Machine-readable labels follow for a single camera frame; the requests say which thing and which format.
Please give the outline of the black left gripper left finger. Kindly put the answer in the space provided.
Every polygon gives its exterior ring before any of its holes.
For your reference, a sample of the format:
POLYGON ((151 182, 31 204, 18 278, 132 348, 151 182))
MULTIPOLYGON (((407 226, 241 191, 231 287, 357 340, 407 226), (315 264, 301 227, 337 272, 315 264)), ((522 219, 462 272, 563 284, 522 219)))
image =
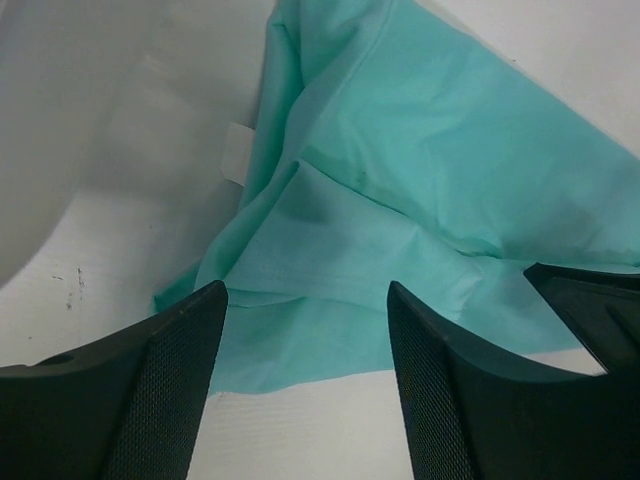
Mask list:
POLYGON ((102 339, 2 368, 2 478, 186 478, 227 305, 214 281, 102 339))

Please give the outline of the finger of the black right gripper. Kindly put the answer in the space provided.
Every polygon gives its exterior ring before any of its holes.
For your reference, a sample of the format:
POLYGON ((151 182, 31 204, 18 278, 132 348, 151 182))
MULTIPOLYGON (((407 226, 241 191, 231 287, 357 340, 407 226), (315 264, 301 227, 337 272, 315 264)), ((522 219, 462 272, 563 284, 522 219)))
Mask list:
POLYGON ((525 278, 609 373, 639 364, 639 276, 534 264, 525 278))

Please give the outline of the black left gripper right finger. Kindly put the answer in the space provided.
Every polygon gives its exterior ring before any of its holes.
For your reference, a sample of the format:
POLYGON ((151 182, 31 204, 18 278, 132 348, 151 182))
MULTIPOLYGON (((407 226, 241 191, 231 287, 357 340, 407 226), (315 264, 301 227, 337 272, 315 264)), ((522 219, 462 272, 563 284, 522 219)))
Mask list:
POLYGON ((398 282, 388 327, 418 479, 635 479, 639 369, 590 376, 505 350, 398 282))

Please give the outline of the teal t shirt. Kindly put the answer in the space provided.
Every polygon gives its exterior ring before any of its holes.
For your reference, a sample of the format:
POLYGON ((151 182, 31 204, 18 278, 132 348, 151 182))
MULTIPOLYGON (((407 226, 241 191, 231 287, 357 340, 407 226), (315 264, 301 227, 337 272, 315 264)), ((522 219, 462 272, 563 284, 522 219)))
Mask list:
POLYGON ((639 163, 413 1, 281 1, 240 209, 164 310, 220 280, 210 390, 389 370, 397 281, 514 353, 571 349, 523 272, 639 269, 639 163))

